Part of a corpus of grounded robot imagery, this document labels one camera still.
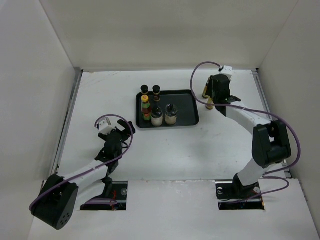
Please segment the brown sauce bottle yellow label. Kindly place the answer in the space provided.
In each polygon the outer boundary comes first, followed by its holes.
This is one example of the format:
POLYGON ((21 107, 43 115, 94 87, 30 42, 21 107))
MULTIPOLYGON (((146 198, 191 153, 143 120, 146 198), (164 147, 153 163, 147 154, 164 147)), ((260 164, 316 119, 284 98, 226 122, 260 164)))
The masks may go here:
POLYGON ((210 93, 210 90, 211 90, 211 84, 210 84, 210 79, 207 80, 206 84, 205 84, 205 87, 203 89, 203 92, 202 92, 202 97, 204 99, 208 99, 209 98, 209 93, 210 93))
POLYGON ((213 103, 213 99, 211 97, 209 97, 207 99, 207 103, 205 106, 208 110, 213 110, 215 108, 214 103, 213 103))

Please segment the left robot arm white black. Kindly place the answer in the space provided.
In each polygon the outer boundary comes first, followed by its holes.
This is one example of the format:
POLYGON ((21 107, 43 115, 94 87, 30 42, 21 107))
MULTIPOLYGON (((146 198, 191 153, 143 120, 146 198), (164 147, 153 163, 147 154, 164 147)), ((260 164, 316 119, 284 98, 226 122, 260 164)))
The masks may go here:
POLYGON ((136 130, 132 122, 124 118, 117 123, 123 129, 113 127, 108 115, 95 123, 104 146, 87 166, 64 176, 53 174, 47 179, 39 196, 29 207, 35 218, 60 230, 69 222, 74 211, 91 207, 111 209, 123 203, 112 190, 110 175, 130 148, 136 130))

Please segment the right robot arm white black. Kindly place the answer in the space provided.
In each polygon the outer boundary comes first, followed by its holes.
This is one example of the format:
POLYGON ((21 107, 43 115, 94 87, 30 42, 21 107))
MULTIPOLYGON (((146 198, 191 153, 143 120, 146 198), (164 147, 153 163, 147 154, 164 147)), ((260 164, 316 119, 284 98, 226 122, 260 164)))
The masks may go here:
POLYGON ((249 111, 242 101, 231 95, 231 80, 224 74, 210 76, 206 94, 208 103, 225 117, 234 120, 252 135, 252 159, 236 173, 227 193, 231 198, 245 198, 257 187, 268 169, 292 155, 286 125, 249 111))

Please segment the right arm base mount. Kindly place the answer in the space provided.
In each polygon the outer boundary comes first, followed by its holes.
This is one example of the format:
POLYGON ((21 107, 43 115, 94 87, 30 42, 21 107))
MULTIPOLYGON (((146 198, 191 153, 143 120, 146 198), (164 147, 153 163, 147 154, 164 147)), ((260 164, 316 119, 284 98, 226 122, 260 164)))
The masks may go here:
POLYGON ((240 191, 235 190, 232 181, 217 181, 215 186, 218 209, 221 211, 265 209, 262 197, 255 196, 261 193, 258 182, 240 191))

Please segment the small spice jar black cap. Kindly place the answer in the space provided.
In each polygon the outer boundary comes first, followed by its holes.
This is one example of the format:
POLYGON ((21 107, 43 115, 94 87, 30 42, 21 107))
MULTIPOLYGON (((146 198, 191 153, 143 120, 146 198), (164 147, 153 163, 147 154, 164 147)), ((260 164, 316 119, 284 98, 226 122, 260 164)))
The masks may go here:
POLYGON ((160 92, 161 92, 160 86, 154 85, 152 88, 152 92, 153 92, 153 100, 155 102, 159 102, 160 101, 160 92))
POLYGON ((149 93, 149 87, 147 86, 147 85, 142 85, 141 87, 140 87, 140 92, 141 92, 141 94, 142 95, 148 95, 148 93, 149 93))

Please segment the red sauce bottle yellow cap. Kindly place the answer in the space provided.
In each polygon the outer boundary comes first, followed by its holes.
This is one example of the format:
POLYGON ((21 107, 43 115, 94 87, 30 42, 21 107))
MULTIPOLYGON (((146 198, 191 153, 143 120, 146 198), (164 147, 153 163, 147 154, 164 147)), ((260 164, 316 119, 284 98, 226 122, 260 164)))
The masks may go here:
POLYGON ((142 95, 141 96, 141 112, 142 112, 142 117, 145 121, 150 121, 151 120, 151 104, 149 101, 149 97, 147 95, 142 95))

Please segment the clear shaker jar white powder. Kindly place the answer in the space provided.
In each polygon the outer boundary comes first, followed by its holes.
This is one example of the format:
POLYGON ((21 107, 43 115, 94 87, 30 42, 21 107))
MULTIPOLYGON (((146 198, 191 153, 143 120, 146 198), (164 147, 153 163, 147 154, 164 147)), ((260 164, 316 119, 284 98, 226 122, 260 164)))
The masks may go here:
POLYGON ((167 104, 165 106, 164 119, 167 125, 175 125, 177 122, 178 109, 174 104, 167 104))
POLYGON ((163 111, 160 106, 155 106, 151 110, 151 124, 159 127, 163 124, 163 111))

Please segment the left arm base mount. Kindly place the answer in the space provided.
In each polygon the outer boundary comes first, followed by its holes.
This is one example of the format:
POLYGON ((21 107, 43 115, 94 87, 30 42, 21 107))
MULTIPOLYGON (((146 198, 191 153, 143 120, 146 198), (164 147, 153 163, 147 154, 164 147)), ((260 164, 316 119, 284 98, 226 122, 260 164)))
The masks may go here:
POLYGON ((126 211, 128 197, 128 182, 109 182, 101 195, 93 198, 91 203, 80 207, 81 211, 126 211))

